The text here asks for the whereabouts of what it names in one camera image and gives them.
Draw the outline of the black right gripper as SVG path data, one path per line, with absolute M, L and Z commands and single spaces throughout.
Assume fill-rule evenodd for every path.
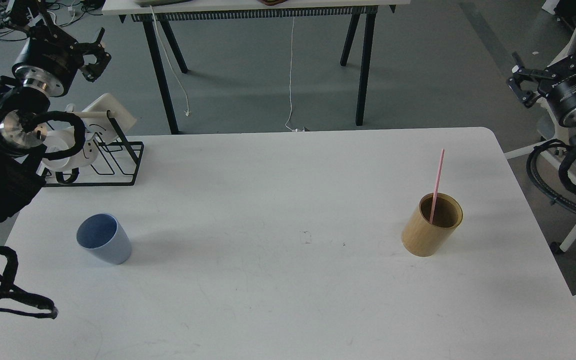
M 558 75 L 557 81 L 551 87 L 545 98 L 558 125 L 563 128 L 576 127 L 576 68 L 568 60 L 560 60 L 546 69 L 527 68 L 518 52 L 512 54 L 515 67 L 512 76 L 506 79 L 506 85 L 510 88 L 517 100 L 526 108 L 530 109 L 544 96 L 539 91 L 522 89 L 523 82 L 541 84 L 542 80 L 553 80 L 554 74 Z

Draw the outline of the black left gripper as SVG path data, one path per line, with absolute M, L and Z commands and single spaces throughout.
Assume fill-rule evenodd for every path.
M 102 44 L 105 28 L 100 27 L 92 42 L 78 44 L 70 34 L 57 26 L 37 23 L 29 28 L 27 41 L 12 66 L 16 79 L 29 84 L 40 82 L 41 91 L 48 97 L 65 96 L 73 84 L 78 70 L 85 80 L 98 80 L 112 57 Z M 85 63 L 83 55 L 92 55 L 93 63 Z

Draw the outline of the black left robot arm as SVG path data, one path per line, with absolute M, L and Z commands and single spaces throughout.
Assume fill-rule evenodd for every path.
M 27 41 L 11 77 L 0 76 L 0 223 L 34 199 L 46 181 L 37 171 L 42 160 L 73 157 L 83 149 L 86 125 L 73 112 L 50 111 L 50 98 L 67 94 L 77 72 L 89 82 L 109 64 L 100 29 L 93 42 L 80 42 L 48 22 L 24 28 Z M 0 246 L 0 312 L 55 319 L 48 297 L 15 284 L 18 255 Z

